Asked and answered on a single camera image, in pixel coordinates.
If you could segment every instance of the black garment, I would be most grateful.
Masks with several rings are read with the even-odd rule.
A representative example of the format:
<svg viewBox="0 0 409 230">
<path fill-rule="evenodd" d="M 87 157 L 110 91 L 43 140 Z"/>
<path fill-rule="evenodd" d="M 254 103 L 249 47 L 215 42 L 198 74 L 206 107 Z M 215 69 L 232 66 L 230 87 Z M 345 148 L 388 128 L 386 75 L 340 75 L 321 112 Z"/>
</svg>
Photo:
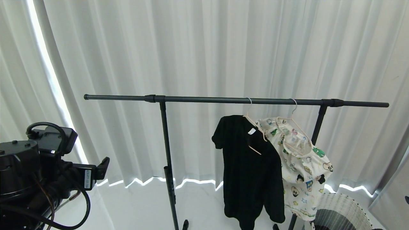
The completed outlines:
<svg viewBox="0 0 409 230">
<path fill-rule="evenodd" d="M 263 133 L 247 118 L 232 115 L 220 119 L 211 139 L 223 149 L 225 215 L 236 218 L 242 230 L 253 230 L 264 205 L 272 221 L 284 222 L 281 160 Z"/>
</svg>

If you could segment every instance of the clothes hanger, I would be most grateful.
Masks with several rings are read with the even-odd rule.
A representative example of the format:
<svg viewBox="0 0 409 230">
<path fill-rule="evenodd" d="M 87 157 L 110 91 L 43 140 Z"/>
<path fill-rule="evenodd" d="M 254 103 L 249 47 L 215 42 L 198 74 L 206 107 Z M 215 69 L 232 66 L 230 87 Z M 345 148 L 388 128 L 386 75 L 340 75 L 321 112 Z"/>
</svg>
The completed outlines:
<svg viewBox="0 0 409 230">
<path fill-rule="evenodd" d="M 249 97 L 247 97 L 247 98 L 250 100 L 250 107 L 247 109 L 247 113 L 246 113 L 246 115 L 244 115 L 244 117 L 247 118 L 247 120 L 248 120 L 253 126 L 257 127 L 257 129 L 263 134 L 263 139 L 264 139 L 264 141 L 267 141 L 267 140 L 265 139 L 264 132 L 263 132 L 263 131 L 261 130 L 261 128 L 260 128 L 258 125 L 256 125 L 256 123 L 249 117 L 249 110 L 250 110 L 250 108 L 251 108 L 252 105 L 253 105 L 253 101 L 252 101 Z M 255 150 L 253 147 L 249 146 L 249 148 L 251 148 L 254 152 L 256 152 L 256 153 L 258 153 L 258 154 L 261 155 L 261 153 L 259 153 L 259 151 Z"/>
<path fill-rule="evenodd" d="M 297 122 L 294 121 L 293 119 L 293 115 L 294 115 L 294 111 L 297 109 L 298 104 L 297 101 L 295 99 L 290 98 L 291 100 L 293 100 L 295 102 L 295 108 L 292 110 L 291 112 L 291 117 L 290 118 L 282 118 L 282 117 L 278 117 L 279 119 L 283 119 L 283 120 L 291 120 L 298 128 L 299 131 L 302 132 L 302 134 L 307 138 L 308 143 L 311 143 L 310 138 L 307 136 L 307 134 L 301 129 L 301 127 L 297 124 Z M 289 147 L 291 147 L 293 150 L 297 151 L 298 153 L 300 153 L 301 155 L 304 155 L 303 153 L 301 153 L 300 151 L 298 151 L 297 149 L 295 149 L 294 147 L 292 147 L 291 145 L 287 145 Z"/>
</svg>

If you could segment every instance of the black metal rack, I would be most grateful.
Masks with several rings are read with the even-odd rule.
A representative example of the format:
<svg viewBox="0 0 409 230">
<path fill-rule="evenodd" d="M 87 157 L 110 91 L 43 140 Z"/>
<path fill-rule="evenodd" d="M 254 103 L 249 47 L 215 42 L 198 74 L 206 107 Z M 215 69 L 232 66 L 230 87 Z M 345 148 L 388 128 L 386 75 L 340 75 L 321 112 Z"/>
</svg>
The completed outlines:
<svg viewBox="0 0 409 230">
<path fill-rule="evenodd" d="M 121 96 L 121 95 L 84 95 L 85 100 L 119 100 L 119 101 L 147 101 L 151 103 L 159 102 L 160 111 L 162 115 L 163 136 L 165 141 L 167 166 L 164 167 L 166 185 L 168 188 L 169 201 L 171 204 L 171 211 L 173 216 L 173 224 L 175 230 L 179 230 L 178 218 L 176 216 L 176 195 L 175 187 L 173 184 L 173 171 L 171 161 L 171 150 L 169 146 L 169 133 L 168 122 L 166 118 L 166 102 L 201 102 L 201 103 L 226 103 L 226 104 L 282 104 L 282 105 L 294 105 L 295 102 L 292 99 L 269 99 L 269 98 L 236 98 L 236 97 L 171 97 L 163 95 L 146 95 L 146 96 Z M 296 99 L 298 105 L 312 105 L 320 106 L 318 112 L 317 122 L 315 123 L 314 132 L 311 137 L 313 144 L 317 142 L 319 130 L 324 119 L 325 112 L 328 107 L 341 107 L 341 106 L 359 106 L 359 107 L 389 107 L 389 103 L 384 102 L 369 102 L 369 101 L 343 101 L 340 99 Z M 294 229 L 297 216 L 293 214 L 289 226 L 289 230 Z M 189 221 L 185 220 L 182 230 L 187 230 L 189 227 Z"/>
</svg>

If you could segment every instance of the laundry basket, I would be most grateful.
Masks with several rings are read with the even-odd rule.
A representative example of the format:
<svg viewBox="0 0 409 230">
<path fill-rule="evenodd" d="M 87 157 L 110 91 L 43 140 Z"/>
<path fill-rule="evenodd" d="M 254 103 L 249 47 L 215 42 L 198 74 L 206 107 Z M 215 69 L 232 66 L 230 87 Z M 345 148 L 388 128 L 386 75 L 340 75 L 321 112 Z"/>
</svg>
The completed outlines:
<svg viewBox="0 0 409 230">
<path fill-rule="evenodd" d="M 324 193 L 317 209 L 316 230 L 373 230 L 364 210 L 347 195 Z"/>
</svg>

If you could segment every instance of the white floor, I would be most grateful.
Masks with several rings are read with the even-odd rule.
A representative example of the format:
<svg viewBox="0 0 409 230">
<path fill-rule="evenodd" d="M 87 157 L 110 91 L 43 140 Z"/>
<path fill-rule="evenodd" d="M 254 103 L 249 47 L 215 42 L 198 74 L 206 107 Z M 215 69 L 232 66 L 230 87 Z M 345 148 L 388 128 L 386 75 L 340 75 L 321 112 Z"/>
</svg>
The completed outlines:
<svg viewBox="0 0 409 230">
<path fill-rule="evenodd" d="M 371 201 L 364 192 L 340 190 L 341 193 L 354 197 L 363 208 L 367 208 Z M 189 220 L 189 230 L 240 229 L 236 219 L 224 215 L 223 187 L 215 191 L 215 186 L 211 183 L 185 183 L 175 192 L 180 229 L 185 219 Z M 90 197 L 92 201 L 90 217 L 79 228 L 80 230 L 174 229 L 166 183 L 156 178 L 145 186 L 133 183 L 128 188 L 123 184 L 114 186 L 104 184 L 95 187 L 90 192 Z M 56 213 L 55 221 L 75 225 L 82 219 L 84 212 L 84 199 L 78 197 Z M 374 228 L 383 228 L 370 213 L 367 214 Z M 280 229 L 288 229 L 290 219 L 291 214 L 288 212 L 286 221 L 279 224 Z M 302 224 L 303 222 L 298 219 L 294 229 L 300 230 Z M 272 229 L 272 226 L 273 223 L 263 210 L 256 220 L 255 230 Z"/>
</svg>

